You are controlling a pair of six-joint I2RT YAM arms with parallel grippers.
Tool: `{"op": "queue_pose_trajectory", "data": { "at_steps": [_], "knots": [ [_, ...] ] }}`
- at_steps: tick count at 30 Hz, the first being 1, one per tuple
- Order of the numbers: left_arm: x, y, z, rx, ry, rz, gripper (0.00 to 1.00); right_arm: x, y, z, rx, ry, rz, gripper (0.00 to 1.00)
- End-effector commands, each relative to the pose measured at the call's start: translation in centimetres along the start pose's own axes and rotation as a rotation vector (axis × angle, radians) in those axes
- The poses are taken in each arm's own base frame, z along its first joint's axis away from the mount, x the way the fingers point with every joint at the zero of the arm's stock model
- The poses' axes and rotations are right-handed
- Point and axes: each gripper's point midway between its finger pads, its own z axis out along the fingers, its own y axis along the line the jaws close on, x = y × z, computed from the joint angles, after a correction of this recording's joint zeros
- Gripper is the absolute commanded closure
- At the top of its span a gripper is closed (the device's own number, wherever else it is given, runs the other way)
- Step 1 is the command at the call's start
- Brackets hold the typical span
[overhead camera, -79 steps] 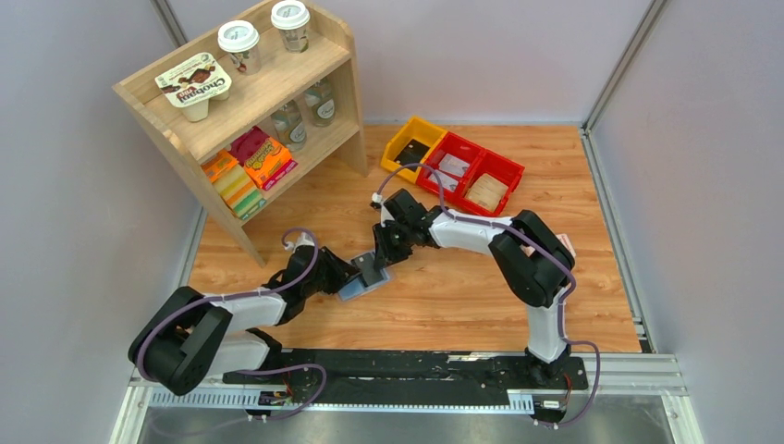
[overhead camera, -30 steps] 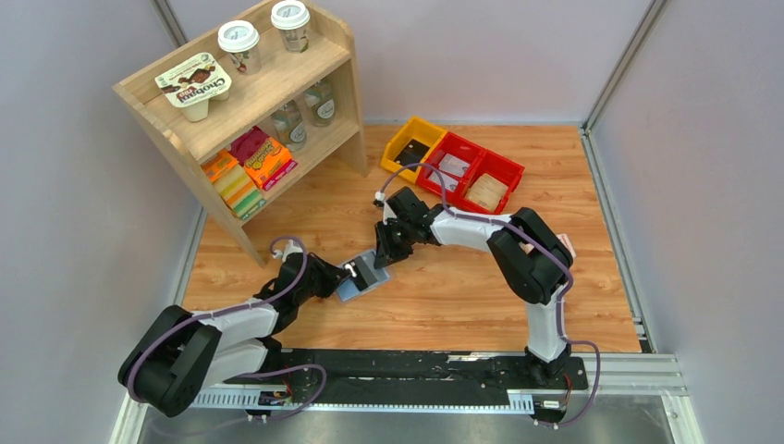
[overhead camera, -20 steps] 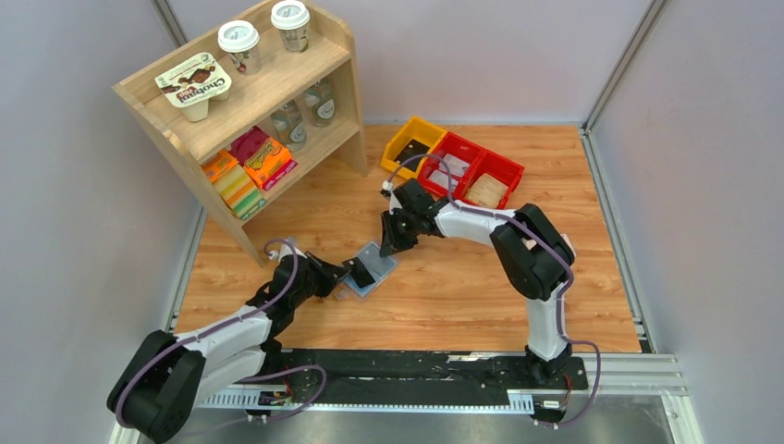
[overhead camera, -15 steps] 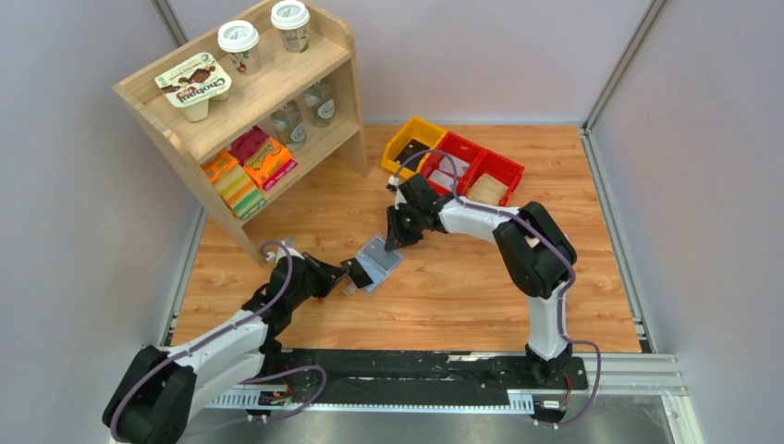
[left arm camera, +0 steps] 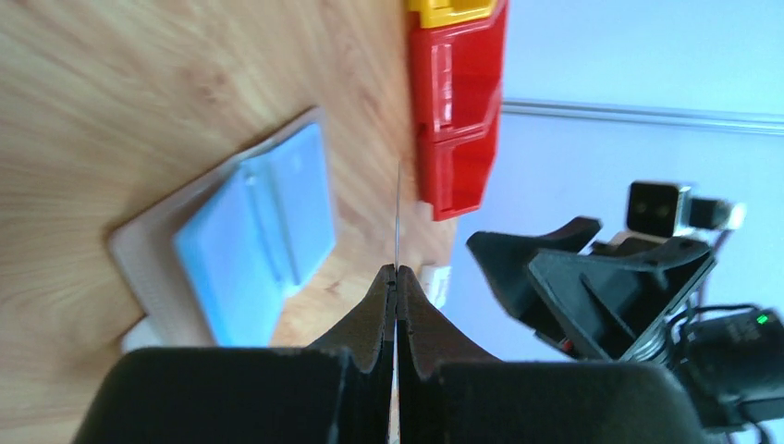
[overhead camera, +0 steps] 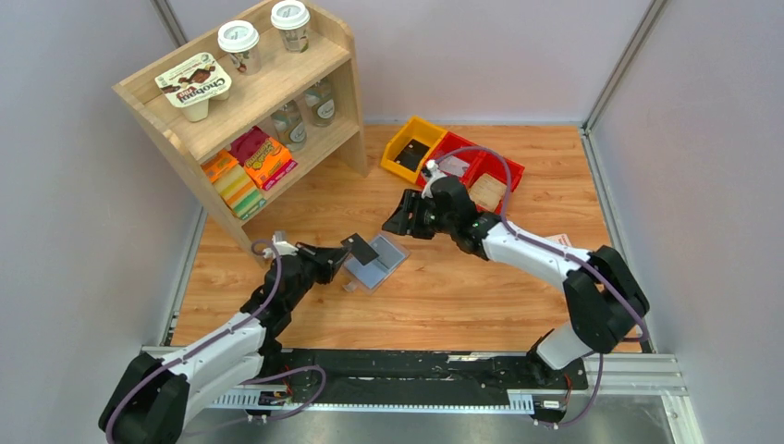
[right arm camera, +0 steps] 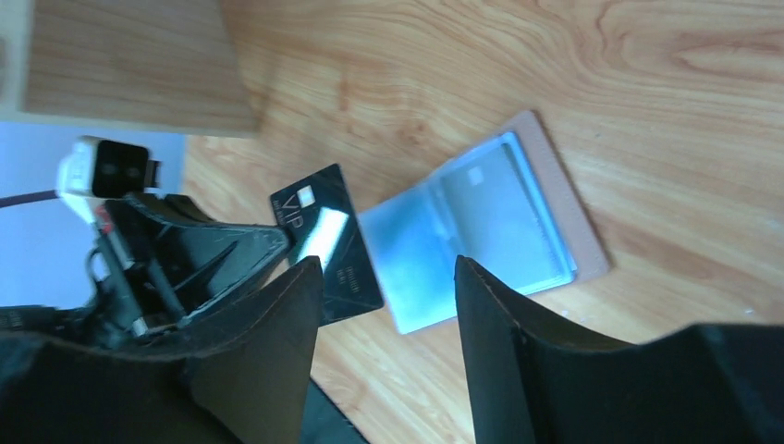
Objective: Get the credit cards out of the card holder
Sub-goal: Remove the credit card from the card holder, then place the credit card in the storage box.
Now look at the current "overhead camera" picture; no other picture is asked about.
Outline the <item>VIP black credit card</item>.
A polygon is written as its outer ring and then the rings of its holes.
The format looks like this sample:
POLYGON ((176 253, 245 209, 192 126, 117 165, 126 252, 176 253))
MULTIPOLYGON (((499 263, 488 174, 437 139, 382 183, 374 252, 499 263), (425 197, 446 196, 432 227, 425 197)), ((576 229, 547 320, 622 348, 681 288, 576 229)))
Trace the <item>VIP black credit card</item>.
POLYGON ((348 236, 341 244, 361 265, 368 265, 379 257, 379 253, 358 233, 348 236))

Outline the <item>beige card holder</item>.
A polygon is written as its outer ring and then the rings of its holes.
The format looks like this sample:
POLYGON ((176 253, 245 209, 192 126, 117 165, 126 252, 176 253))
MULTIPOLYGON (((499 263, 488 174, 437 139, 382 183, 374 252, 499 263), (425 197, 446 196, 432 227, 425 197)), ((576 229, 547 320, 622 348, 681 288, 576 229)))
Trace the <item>beige card holder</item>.
POLYGON ((379 253, 379 257, 368 265, 361 265, 349 253, 342 266, 349 277, 349 281, 343 285, 346 292, 375 292, 410 256, 410 252, 388 233, 379 232, 367 242, 379 253))

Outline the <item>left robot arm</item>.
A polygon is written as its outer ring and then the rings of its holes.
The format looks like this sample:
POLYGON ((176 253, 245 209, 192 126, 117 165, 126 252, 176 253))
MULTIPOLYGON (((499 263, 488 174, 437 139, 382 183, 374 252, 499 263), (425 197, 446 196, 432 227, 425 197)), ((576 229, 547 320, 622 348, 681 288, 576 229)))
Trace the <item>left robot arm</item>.
POLYGON ((314 285, 333 281, 350 246, 258 240, 251 252, 270 265, 236 314, 188 346, 160 358, 141 352, 129 362, 99 417, 107 442, 174 443, 230 389, 277 380, 283 369, 277 336, 314 285))

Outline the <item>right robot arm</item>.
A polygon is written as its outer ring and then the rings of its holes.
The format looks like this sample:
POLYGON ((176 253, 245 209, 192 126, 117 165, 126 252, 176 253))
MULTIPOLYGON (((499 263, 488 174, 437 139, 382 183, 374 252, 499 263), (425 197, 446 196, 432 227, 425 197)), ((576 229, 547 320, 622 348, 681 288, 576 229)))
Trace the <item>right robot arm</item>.
POLYGON ((430 180, 424 191, 406 189, 382 229, 430 240, 447 234, 467 254, 510 265, 563 291, 569 321, 530 349, 527 373, 543 388, 565 367, 592 352, 612 352, 643 325, 650 303, 620 253, 589 251, 533 235, 493 212, 481 211, 458 179, 430 180))

